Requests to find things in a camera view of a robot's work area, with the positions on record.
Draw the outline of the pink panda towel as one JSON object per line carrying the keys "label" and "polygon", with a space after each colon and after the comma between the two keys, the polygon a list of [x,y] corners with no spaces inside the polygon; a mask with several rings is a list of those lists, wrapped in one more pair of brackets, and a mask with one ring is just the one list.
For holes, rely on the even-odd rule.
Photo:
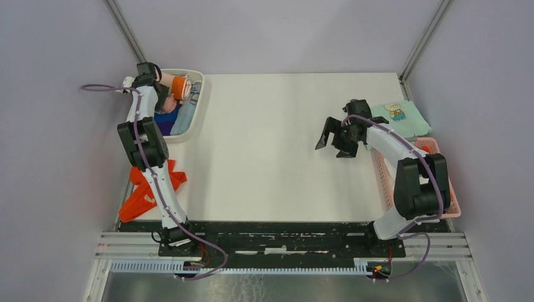
{"label": "pink panda towel", "polygon": [[167,96],[164,101],[164,104],[161,107],[161,114],[171,113],[176,109],[178,105],[179,101],[177,101],[173,95]]}

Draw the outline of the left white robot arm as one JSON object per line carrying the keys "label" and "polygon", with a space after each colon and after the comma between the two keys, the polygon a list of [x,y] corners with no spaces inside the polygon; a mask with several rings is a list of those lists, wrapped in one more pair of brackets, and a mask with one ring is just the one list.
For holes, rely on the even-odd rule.
{"label": "left white robot arm", "polygon": [[138,75],[126,87],[132,105],[125,122],[117,126],[127,158],[145,177],[161,213],[159,243],[168,250],[189,256],[196,252],[198,239],[191,235],[187,215],[179,205],[169,172],[168,146],[154,115],[167,91],[160,84],[162,72],[156,64],[137,64]]}

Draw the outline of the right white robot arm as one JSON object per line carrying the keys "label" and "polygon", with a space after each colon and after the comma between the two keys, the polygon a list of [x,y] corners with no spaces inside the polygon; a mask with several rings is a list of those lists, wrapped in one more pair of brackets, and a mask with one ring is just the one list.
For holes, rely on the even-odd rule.
{"label": "right white robot arm", "polygon": [[388,119],[373,116],[366,100],[352,99],[343,111],[343,120],[326,118],[316,149],[330,142],[338,158],[354,158],[360,145],[368,145],[395,169],[394,204],[372,222],[363,241],[365,252],[379,257],[389,249],[389,240],[405,239],[412,227],[440,219],[450,207],[448,166],[443,155],[417,148],[389,126]]}

